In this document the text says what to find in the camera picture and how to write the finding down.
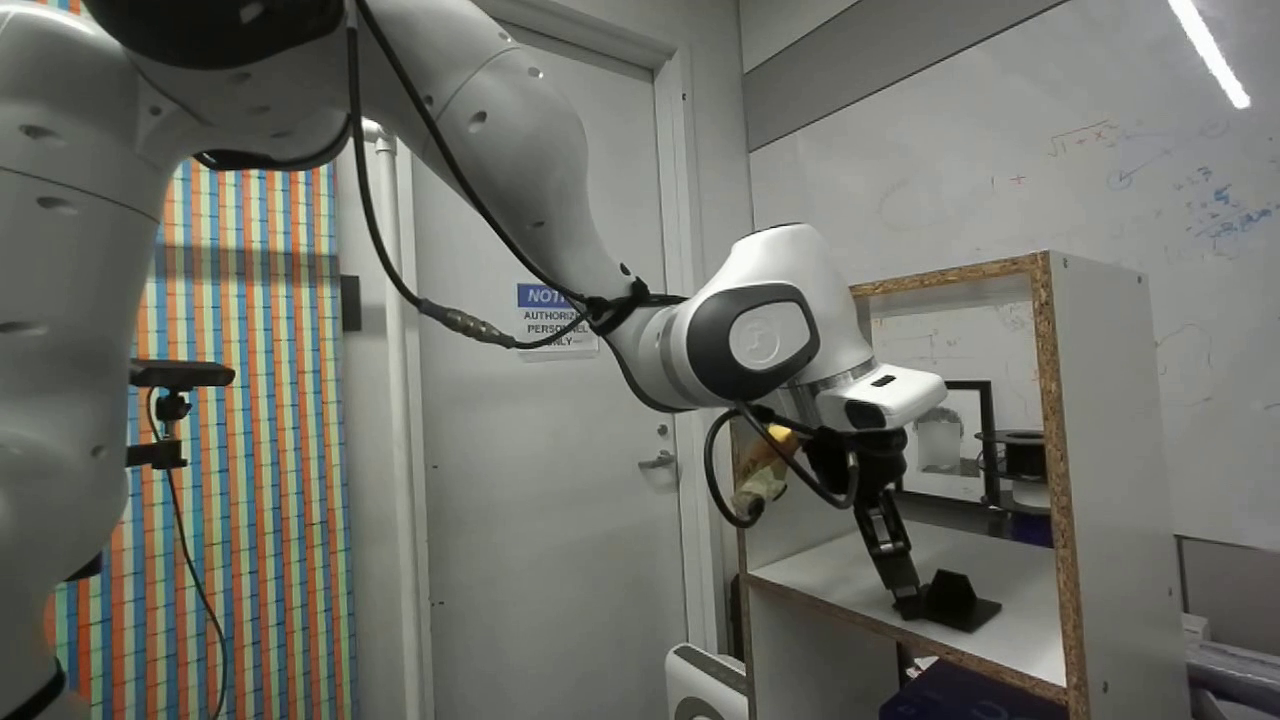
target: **door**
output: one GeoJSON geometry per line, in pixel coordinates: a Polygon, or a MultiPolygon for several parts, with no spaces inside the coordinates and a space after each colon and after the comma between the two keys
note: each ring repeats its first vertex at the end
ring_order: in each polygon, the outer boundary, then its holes
{"type": "MultiPolygon", "coordinates": [[[[524,43],[584,114],[603,245],[665,288],[650,74],[524,43]]],[[[542,326],[517,294],[530,276],[428,171],[417,223],[432,295],[518,338],[542,326]]],[[[428,330],[425,433],[435,720],[665,718],[665,649],[685,638],[670,417],[598,342],[501,352],[428,330]]]]}

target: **white shelf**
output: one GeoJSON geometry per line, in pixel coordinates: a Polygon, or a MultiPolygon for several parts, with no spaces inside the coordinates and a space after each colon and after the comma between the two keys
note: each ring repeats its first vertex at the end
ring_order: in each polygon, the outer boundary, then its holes
{"type": "Polygon", "coordinates": [[[840,535],[752,574],[758,592],[816,601],[853,623],[907,649],[947,655],[970,672],[1008,681],[1044,702],[1063,702],[1063,639],[1053,552],[937,525],[907,525],[921,581],[937,569],[962,574],[982,601],[999,606],[979,631],[901,621],[860,535],[840,535]]]}

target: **white robotic arm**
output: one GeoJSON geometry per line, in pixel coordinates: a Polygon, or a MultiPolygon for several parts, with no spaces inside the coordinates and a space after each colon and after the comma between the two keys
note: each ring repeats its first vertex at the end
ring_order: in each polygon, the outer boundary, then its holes
{"type": "Polygon", "coordinates": [[[847,438],[945,397],[874,363],[804,223],[738,241],[694,295],[650,299],[598,245],[581,116],[467,0],[85,10],[99,28],[0,3],[0,718],[48,688],[39,606],[125,507],[120,381],[184,158],[303,167],[359,114],[378,119],[586,313],[650,410],[771,404],[847,438]]]}

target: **sticker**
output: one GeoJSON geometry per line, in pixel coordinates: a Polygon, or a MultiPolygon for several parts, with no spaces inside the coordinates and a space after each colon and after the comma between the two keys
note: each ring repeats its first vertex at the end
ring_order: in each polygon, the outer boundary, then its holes
{"type": "MultiPolygon", "coordinates": [[[[517,280],[517,330],[518,342],[540,342],[575,319],[575,310],[546,283],[517,280]]],[[[546,348],[534,352],[592,352],[598,342],[586,326],[570,330],[546,348]]]]}

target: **black cable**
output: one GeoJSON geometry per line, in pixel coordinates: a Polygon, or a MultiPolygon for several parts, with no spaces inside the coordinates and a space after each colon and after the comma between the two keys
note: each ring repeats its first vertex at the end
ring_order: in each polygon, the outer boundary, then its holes
{"type": "Polygon", "coordinates": [[[317,149],[311,158],[289,158],[289,162],[272,162],[272,158],[255,158],[255,152],[229,152],[229,149],[207,149],[196,152],[196,165],[210,167],[210,171],[242,171],[242,167],[263,167],[263,171],[303,171],[303,167],[319,167],[328,162],[334,162],[346,145],[346,123],[333,133],[333,141],[324,149],[317,149]]]}
{"type": "Polygon", "coordinates": [[[354,189],[359,189],[359,210],[363,210],[363,223],[366,223],[366,241],[371,241],[371,252],[385,268],[385,276],[392,280],[392,288],[425,316],[432,316],[435,326],[460,333],[460,338],[473,338],[479,344],[501,344],[501,348],[546,348],[546,344],[559,344],[568,333],[575,333],[586,313],[575,313],[562,330],[546,333],[546,338],[534,338],[534,342],[517,342],[507,333],[501,333],[494,326],[473,316],[473,313],[460,313],[460,310],[448,310],[448,304],[435,304],[428,295],[417,295],[405,276],[396,273],[392,265],[392,252],[385,245],[385,231],[378,231],[378,222],[377,222],[377,210],[371,210],[371,184],[366,184],[366,152],[363,152],[363,123],[359,123],[359,31],[351,28],[346,31],[346,92],[351,92],[351,145],[354,145],[354,189]]]}
{"type": "MultiPolygon", "coordinates": [[[[401,79],[401,92],[408,97],[411,114],[417,114],[419,123],[428,128],[428,137],[432,137],[441,162],[448,165],[454,189],[464,194],[464,201],[479,212],[479,222],[490,227],[490,238],[504,241],[507,252],[513,252],[530,276],[540,276],[546,288],[555,288],[559,295],[568,295],[568,299],[581,310],[581,316],[570,319],[570,330],[584,326],[586,316],[612,316],[612,313],[619,313],[619,319],[625,319],[631,310],[654,310],[654,304],[680,304],[680,299],[685,299],[685,295],[646,295],[642,283],[631,283],[631,294],[640,294],[640,295],[598,299],[598,295],[584,295],[584,294],[562,288],[562,283],[555,283],[550,276],[542,276],[542,273],[524,258],[524,249],[504,231],[504,223],[490,217],[490,210],[482,204],[482,197],[477,194],[477,184],[473,184],[467,171],[460,167],[453,145],[444,141],[435,116],[432,116],[428,105],[419,100],[408,69],[401,63],[401,52],[392,47],[392,41],[389,41],[389,31],[378,28],[378,21],[371,18],[366,0],[354,0],[354,28],[359,28],[359,21],[366,26],[377,47],[378,47],[385,62],[392,63],[392,74],[396,74],[396,79],[401,79]]],[[[359,109],[359,43],[354,43],[354,28],[351,28],[351,69],[354,69],[354,74],[351,74],[351,105],[359,109]]],[[[568,338],[570,330],[559,330],[559,333],[550,333],[550,338],[542,338],[542,342],[513,342],[513,338],[504,338],[504,342],[494,342],[494,344],[504,344],[504,348],[542,348],[542,344],[555,344],[559,338],[568,338]]]]}
{"type": "Polygon", "coordinates": [[[708,433],[708,440],[702,440],[702,478],[708,478],[708,492],[711,492],[716,513],[725,516],[725,525],[733,525],[733,527],[756,527],[758,516],[763,516],[763,499],[752,496],[746,516],[735,516],[735,513],[728,507],[728,499],[718,496],[718,480],[716,480],[716,438],[718,438],[725,426],[735,420],[735,417],[738,417],[738,410],[728,410],[728,414],[718,414],[718,417],[711,420],[711,433],[708,433]]]}
{"type": "Polygon", "coordinates": [[[665,304],[685,304],[688,295],[670,295],[670,294],[650,294],[646,299],[642,299],[642,310],[665,310],[665,304]]]}
{"type": "Polygon", "coordinates": [[[758,417],[752,410],[738,410],[738,417],[756,428],[756,438],[801,478],[801,486],[812,488],[812,496],[820,496],[833,507],[853,507],[847,496],[827,492],[801,462],[796,453],[780,448],[780,440],[767,438],[767,428],[758,426],[758,417]]]}
{"type": "Polygon", "coordinates": [[[201,598],[201,606],[205,606],[205,616],[207,616],[207,623],[210,623],[210,631],[217,631],[217,649],[221,649],[221,668],[223,668],[223,676],[221,676],[221,693],[217,693],[217,709],[210,709],[210,720],[221,720],[221,718],[223,718],[223,706],[229,706],[229,688],[233,688],[233,639],[229,639],[223,623],[217,621],[210,601],[207,601],[207,592],[205,592],[205,581],[201,581],[201,574],[196,574],[190,543],[186,543],[186,527],[184,527],[184,503],[177,499],[170,472],[164,467],[160,478],[164,478],[164,488],[168,488],[180,557],[184,557],[184,565],[186,565],[186,574],[190,574],[196,598],[201,598]]]}

